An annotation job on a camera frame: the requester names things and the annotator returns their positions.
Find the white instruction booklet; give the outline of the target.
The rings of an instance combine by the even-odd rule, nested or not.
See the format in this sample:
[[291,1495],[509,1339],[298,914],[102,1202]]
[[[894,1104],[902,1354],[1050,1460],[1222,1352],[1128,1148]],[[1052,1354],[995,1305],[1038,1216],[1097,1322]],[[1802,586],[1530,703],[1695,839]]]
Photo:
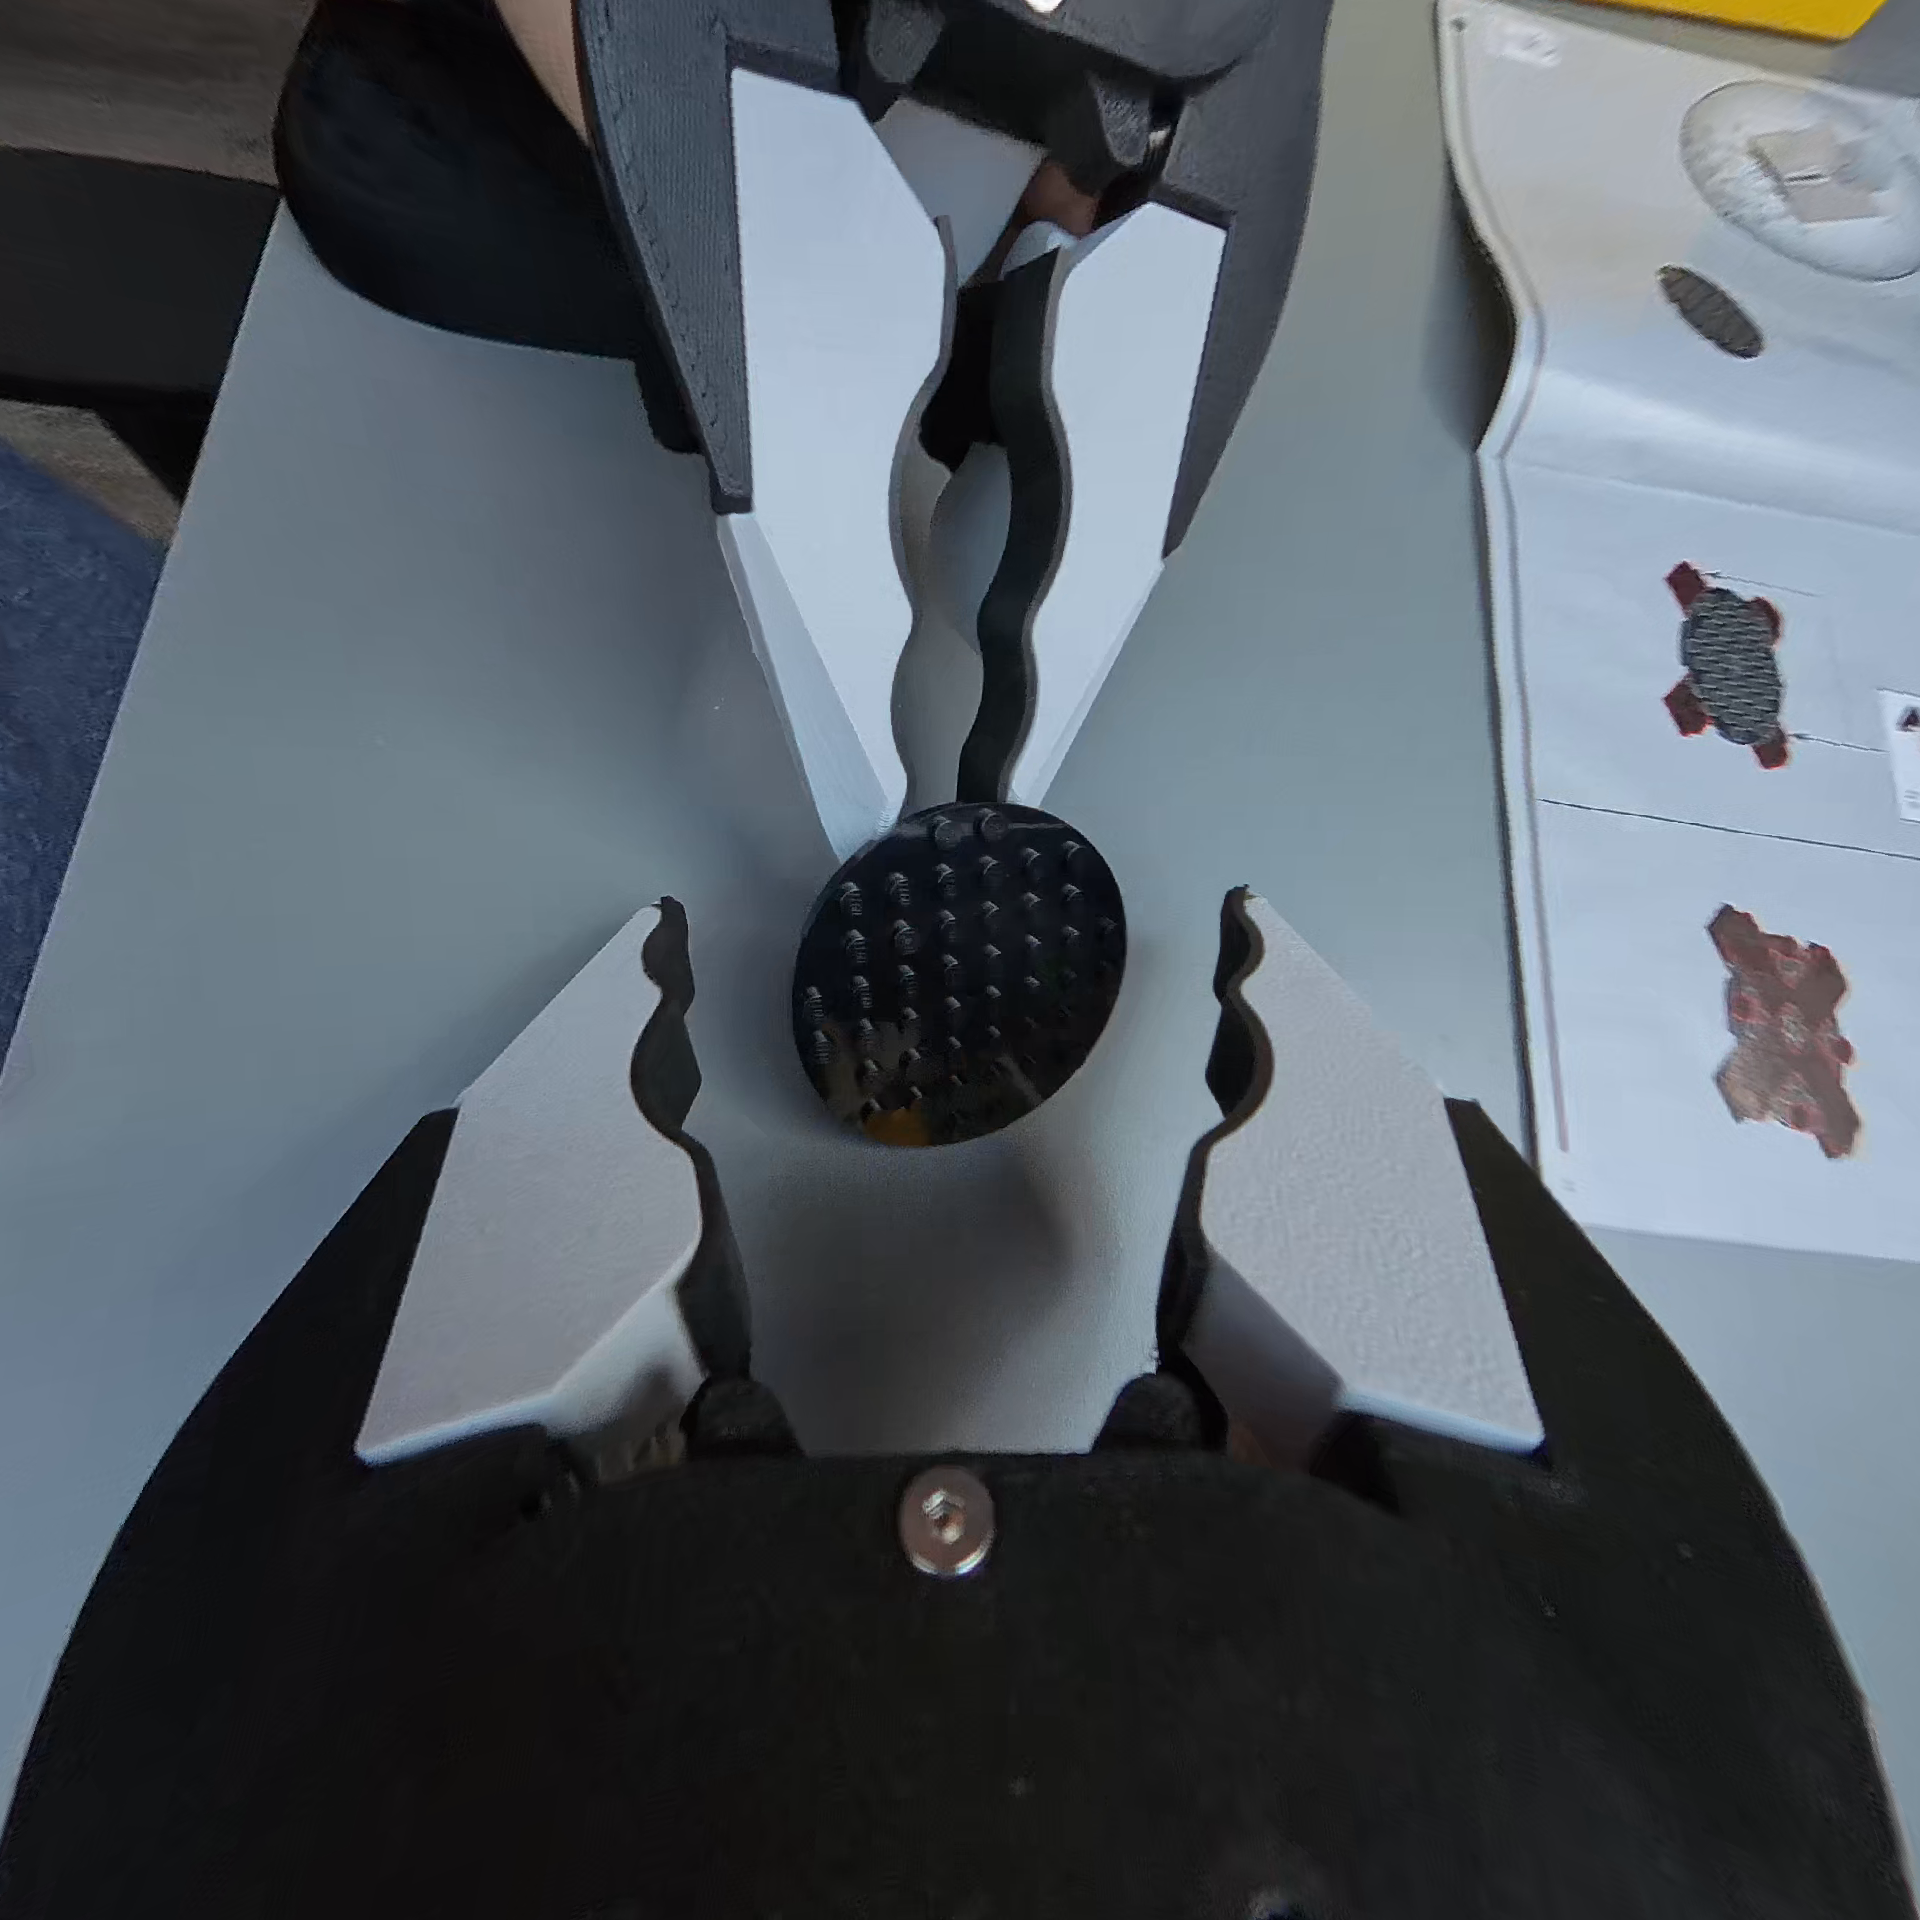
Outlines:
[[1918,101],[1442,3],[1541,1173],[1918,1260]]

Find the person's navy shirt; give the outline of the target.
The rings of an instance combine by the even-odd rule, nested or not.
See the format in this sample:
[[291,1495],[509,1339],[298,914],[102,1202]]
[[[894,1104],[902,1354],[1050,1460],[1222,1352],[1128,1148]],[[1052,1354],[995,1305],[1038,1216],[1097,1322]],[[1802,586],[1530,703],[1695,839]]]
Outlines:
[[35,972],[164,556],[4,443],[4,1044]]

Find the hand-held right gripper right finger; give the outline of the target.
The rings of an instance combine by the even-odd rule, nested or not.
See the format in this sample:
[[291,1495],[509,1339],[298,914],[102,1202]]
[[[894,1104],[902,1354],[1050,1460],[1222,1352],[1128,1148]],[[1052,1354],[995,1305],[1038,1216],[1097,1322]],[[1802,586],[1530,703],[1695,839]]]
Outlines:
[[1222,900],[1217,1121],[1165,1244],[1160,1359],[1259,1462],[1345,1418],[1524,1456],[1544,1441],[1438,1083],[1279,919]]

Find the black round studded plate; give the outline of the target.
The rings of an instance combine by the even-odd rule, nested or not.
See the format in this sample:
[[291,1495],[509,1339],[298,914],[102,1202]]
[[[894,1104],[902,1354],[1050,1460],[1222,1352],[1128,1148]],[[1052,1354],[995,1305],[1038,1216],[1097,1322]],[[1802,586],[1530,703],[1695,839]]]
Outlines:
[[908,814],[807,919],[793,1049],[835,1124],[884,1146],[994,1135],[1092,1057],[1128,972],[1120,884],[1019,802]]

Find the grey desk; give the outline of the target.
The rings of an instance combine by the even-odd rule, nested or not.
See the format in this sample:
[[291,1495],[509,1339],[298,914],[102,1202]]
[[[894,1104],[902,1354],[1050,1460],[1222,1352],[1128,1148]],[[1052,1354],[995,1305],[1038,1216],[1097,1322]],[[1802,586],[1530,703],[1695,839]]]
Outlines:
[[[1332,3],[1287,299],[1455,233],[1423,3]],[[1918,1918],[1918,1811],[1739,1428],[1524,1091],[1459,379],[1279,310],[1044,814],[1114,867],[1081,1072],[829,1116],[843,867],[629,364],[343,286],[286,201],[4,1068],[4,1918]],[[978,603],[913,450],[908,810]],[[1446,1101],[1544,1444],[1259,1462],[1160,1362],[1251,888]],[[466,1087],[685,907],[750,1372],[646,1469],[358,1433]]]

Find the yellow plastic bin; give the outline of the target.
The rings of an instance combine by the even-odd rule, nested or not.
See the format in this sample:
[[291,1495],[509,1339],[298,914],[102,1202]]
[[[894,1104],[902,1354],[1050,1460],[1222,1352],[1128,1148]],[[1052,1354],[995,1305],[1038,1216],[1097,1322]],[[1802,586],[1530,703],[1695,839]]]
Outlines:
[[1791,35],[1791,38],[1814,38],[1814,41],[1845,41],[1857,35],[1857,28],[1876,20],[1883,3],[1802,3],[1802,0],[1765,0],[1765,3],[1720,3],[1720,0],[1627,0],[1608,3],[1623,14],[1648,14],[1648,15],[1678,15],[1678,20],[1701,20],[1712,26]]

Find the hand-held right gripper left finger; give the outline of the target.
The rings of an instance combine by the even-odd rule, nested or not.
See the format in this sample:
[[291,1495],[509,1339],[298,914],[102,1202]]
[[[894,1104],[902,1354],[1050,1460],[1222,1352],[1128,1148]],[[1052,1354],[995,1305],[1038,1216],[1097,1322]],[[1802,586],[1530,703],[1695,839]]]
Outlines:
[[685,907],[646,904],[466,1087],[358,1438],[371,1466],[540,1428],[646,1469],[693,1399],[750,1372],[750,1300],[710,1148]]

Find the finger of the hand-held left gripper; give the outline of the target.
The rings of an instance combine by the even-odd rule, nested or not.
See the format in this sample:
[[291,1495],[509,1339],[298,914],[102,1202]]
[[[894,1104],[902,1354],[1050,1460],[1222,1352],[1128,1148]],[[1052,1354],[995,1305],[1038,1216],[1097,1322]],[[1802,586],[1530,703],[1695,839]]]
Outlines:
[[902,455],[946,367],[952,227],[848,99],[733,72],[750,502],[715,530],[833,851],[904,808]]
[[1019,233],[995,281],[991,408],[1011,467],[978,610],[956,796],[1038,808],[1160,586],[1224,233],[1120,217]]

